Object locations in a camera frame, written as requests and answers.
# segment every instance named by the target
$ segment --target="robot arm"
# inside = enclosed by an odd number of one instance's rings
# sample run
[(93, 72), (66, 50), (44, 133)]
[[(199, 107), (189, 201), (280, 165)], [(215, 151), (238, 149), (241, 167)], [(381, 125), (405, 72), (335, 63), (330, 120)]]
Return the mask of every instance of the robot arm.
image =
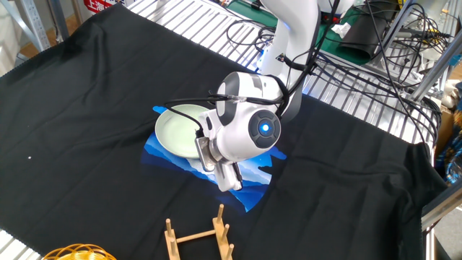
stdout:
[(196, 148), (204, 170), (214, 171), (221, 191), (240, 190), (242, 176), (237, 163), (268, 151), (281, 134), (275, 114), (278, 107), (249, 103), (245, 97), (279, 100), (282, 91), (273, 77), (232, 72), (218, 94), (235, 99), (217, 101), (216, 109), (199, 116), (204, 136), (196, 139)]
[[(302, 72), (292, 70), (289, 74), (289, 67), (276, 57), (283, 53), (293, 62), (296, 62), (296, 57), (300, 59), (297, 61), (307, 61), (306, 50), (313, 47), (313, 39), (318, 34), (317, 0), (261, 1), (279, 19), (273, 45), (262, 57), (261, 73), (277, 75), (277, 79), (233, 72), (218, 89), (219, 95), (225, 95), (230, 100), (217, 101), (216, 109), (199, 116), (204, 134), (196, 139), (196, 148), (204, 170), (214, 171), (221, 191), (240, 190), (243, 179), (237, 163), (260, 155), (276, 144), (281, 134), (277, 115), (284, 115), (284, 120), (290, 120), (298, 113), (301, 88), (293, 88), (297, 87), (295, 82), (299, 81)], [(341, 1), (352, 3), (352, 0)], [(338, 3), (339, 0), (335, 0), (334, 8)], [(282, 82), (286, 80), (289, 84), (285, 89)], [(282, 107), (281, 112), (276, 104), (252, 103), (248, 102), (248, 98), (284, 100), (285, 108)]]

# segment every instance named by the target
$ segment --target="green mat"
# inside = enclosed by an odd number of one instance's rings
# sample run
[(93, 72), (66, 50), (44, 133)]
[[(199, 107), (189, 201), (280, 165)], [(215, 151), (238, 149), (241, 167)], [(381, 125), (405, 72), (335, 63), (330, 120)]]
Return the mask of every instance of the green mat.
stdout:
[[(249, 4), (246, 4), (241, 1), (232, 2), (231, 5), (228, 6), (228, 8), (245, 17), (248, 17), (249, 19), (255, 20), (257, 22), (261, 22), (262, 24), (266, 26), (276, 26), (277, 24), (277, 18), (274, 17), (273, 15), (268, 14), (267, 12), (262, 12), (262, 11), (252, 9)], [(361, 12), (355, 9), (350, 9), (345, 14), (341, 23), (344, 24), (345, 22), (348, 22), (350, 25), (353, 25), (356, 22), (359, 14), (361, 14)], [(327, 25), (321, 25), (321, 27), (319, 28), (318, 39), (320, 39), (321, 36), (324, 34), (324, 30), (326, 28), (327, 28)], [(326, 37), (327, 38), (324, 40), (323, 46), (321, 47), (323, 51), (327, 51), (337, 57), (343, 58), (347, 61), (350, 61), (358, 65), (366, 64), (369, 61), (368, 58), (363, 58), (357, 55), (351, 49), (339, 47), (340, 43), (338, 43), (337, 41), (341, 41), (341, 38), (338, 34), (334, 33), (332, 30), (329, 30), (327, 32)]]

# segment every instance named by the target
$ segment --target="red label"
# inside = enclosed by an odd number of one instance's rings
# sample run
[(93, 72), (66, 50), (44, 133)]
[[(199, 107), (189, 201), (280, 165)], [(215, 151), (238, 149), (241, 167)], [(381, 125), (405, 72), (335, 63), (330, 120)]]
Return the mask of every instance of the red label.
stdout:
[(107, 7), (112, 6), (111, 3), (108, 3), (106, 0), (84, 0), (84, 5), (92, 12), (98, 13)]

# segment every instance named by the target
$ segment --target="metal frame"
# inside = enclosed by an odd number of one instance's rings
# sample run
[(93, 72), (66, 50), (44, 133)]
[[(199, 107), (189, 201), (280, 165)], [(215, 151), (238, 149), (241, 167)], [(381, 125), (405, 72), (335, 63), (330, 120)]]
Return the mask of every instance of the metal frame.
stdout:
[[(398, 13), (397, 18), (393, 21), (393, 24), (391, 25), (391, 29), (385, 35), (384, 43), (387, 43), (387, 44), (386, 44), (386, 47), (384, 47), (384, 48), (385, 48), (385, 53), (386, 53), (387, 56), (402, 56), (403, 54), (406, 55), (406, 54), (410, 54), (410, 52), (411, 52), (408, 48), (399, 48), (399, 45), (393, 43), (392, 40), (389, 40), (389, 39), (394, 39), (396, 37), (396, 35), (394, 35), (394, 34), (396, 34), (397, 32), (392, 33), (393, 28), (402, 26), (402, 24), (406, 21), (406, 18), (409, 17), (410, 12), (412, 10), (412, 8), (410, 8), (409, 10), (406, 10), (406, 8), (407, 8), (407, 6), (409, 4), (406, 1), (403, 8)], [(450, 0), (449, 3), (448, 3), (448, 14), (451, 14), (451, 15), (456, 16), (456, 17), (460, 17), (460, 14), (458, 12), (460, 12), (459, 9), (461, 9), (461, 8), (462, 8), (462, 1), (461, 0)], [(441, 23), (439, 24), (440, 25), (439, 26), (440, 31), (443, 32), (443, 33), (448, 33), (450, 35), (456, 36), (456, 28), (457, 28), (458, 21), (456, 19), (453, 19), (449, 15), (445, 15), (445, 13), (442, 13), (441, 18), (442, 19), (440, 19), (440, 21), (442, 20), (443, 24), (441, 24)], [(368, 69), (371, 69), (371, 70), (375, 70), (379, 74), (384, 74), (382, 57), (383, 57), (382, 54), (378, 55), (377, 58), (375, 58), (373, 61), (369, 62), (368, 64), (365, 64), (364, 67), (366, 67)], [(396, 63), (396, 64), (403, 64), (405, 58), (406, 57), (396, 57), (396, 58), (388, 58), (388, 60), (390, 60), (390, 62), (393, 62), (393, 63)], [(411, 76), (407, 78), (407, 80), (404, 82), (404, 84), (405, 85), (418, 85), (420, 83), (420, 80), (417, 79), (417, 78), (413, 78), (414, 74), (416, 74), (420, 69), (431, 69), (433, 67), (434, 63), (435, 63), (434, 61), (429, 61), (429, 60), (423, 58), (422, 59), (422, 65), (419, 68), (413, 68), (412, 69)], [(390, 67), (390, 70), (391, 70), (392, 77), (395, 77), (397, 79), (399, 77), (401, 77), (401, 74), (407, 74), (407, 72), (408, 72), (408, 69), (403, 69), (401, 71), (400, 66), (398, 66), (398, 65), (390, 64), (389, 67)], [(441, 74), (439, 75), (439, 77), (441, 78), (440, 83), (437, 84), (437, 86), (434, 88), (434, 90), (443, 90), (444, 85), (445, 85), (444, 82), (446, 81), (446, 79), (448, 78), (448, 75), (449, 75), (449, 73), (448, 73), (449, 70), (450, 69), (444, 69), (441, 72)], [(413, 89), (417, 90), (420, 87), (423, 87), (424, 89), (427, 89), (427, 90), (432, 88), (432, 86), (426, 88), (424, 85), (420, 85), (419, 87), (413, 87)]]
[(14, 239), (4, 230), (0, 230), (0, 257), (12, 260), (41, 260), (42, 256)]
[(422, 210), (422, 230), (431, 227), (462, 204), (462, 180), (447, 188)]
[(80, 12), (79, 2), (78, 0), (72, 0), (72, 9), (74, 9), (74, 14), (77, 20), (77, 24), (82, 24), (82, 13)]
[(428, 93), (433, 84), (441, 78), (449, 67), (449, 61), (462, 52), (462, 31), (457, 34), (454, 41), (448, 46), (446, 51), (438, 59), (437, 63), (430, 69), (427, 76), (420, 82), (417, 89), (412, 93), (411, 99), (420, 101)]
[(50, 41), (46, 36), (46, 31), (43, 27), (42, 19), (38, 14), (37, 8), (35, 7), (34, 0), (21, 0), (21, 4), (24, 7), (24, 11), (26, 13), (27, 19), (29, 20), (32, 31), (38, 39), (38, 50), (44, 51), (50, 48)]
[(51, 19), (55, 27), (56, 41), (62, 43), (63, 40), (69, 37), (63, 8), (61, 7), (59, 0), (46, 0), (46, 3), (50, 9)]
[(435, 229), (427, 228), (427, 234), (424, 237), (425, 241), (425, 260), (434, 260), (436, 257), (436, 248), (435, 248)]
[(35, 36), (35, 34), (32, 32), (32, 30), (29, 29), (29, 27), (26, 25), (24, 20), (21, 18), (21, 15), (19, 12), (13, 8), (13, 6), (8, 2), (8, 0), (0, 0), (0, 2), (4, 5), (5, 9), (8, 11), (8, 13), (12, 16), (13, 20), (16, 21), (16, 23), (21, 27), (21, 29), (24, 31), (26, 36), (30, 39), (32, 44), (39, 50), (43, 51), (43, 44), (39, 41), (39, 39)]
[[(404, 5), (401, 8), (401, 11), (398, 13), (398, 16), (393, 21), (393, 24), (391, 24), (390, 29), (388, 30), (387, 34), (385, 35), (383, 39), (383, 43), (384, 43), (383, 52), (385, 52), (390, 47), (391, 42), (393, 41), (393, 39), (396, 37), (396, 35), (399, 32), (398, 28), (401, 28), (404, 25), (404, 22), (409, 17), (409, 14), (411, 14), (412, 9), (409, 8), (409, 6), (411, 6), (411, 4), (415, 2), (417, 2), (417, 0), (408, 0), (404, 2)], [(383, 52), (377, 55), (374, 61), (372, 61), (374, 65), (376, 66), (381, 65), (381, 60), (383, 58)]]

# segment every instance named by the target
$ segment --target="white plate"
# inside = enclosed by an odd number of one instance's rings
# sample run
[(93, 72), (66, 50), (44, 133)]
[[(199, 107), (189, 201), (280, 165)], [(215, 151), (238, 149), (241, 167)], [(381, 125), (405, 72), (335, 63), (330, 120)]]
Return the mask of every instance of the white plate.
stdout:
[[(197, 119), (199, 114), (208, 111), (200, 105), (176, 105), (175, 110)], [(191, 119), (170, 110), (162, 113), (156, 121), (155, 133), (159, 143), (168, 151), (184, 158), (199, 158), (196, 144), (196, 130), (199, 129)]]

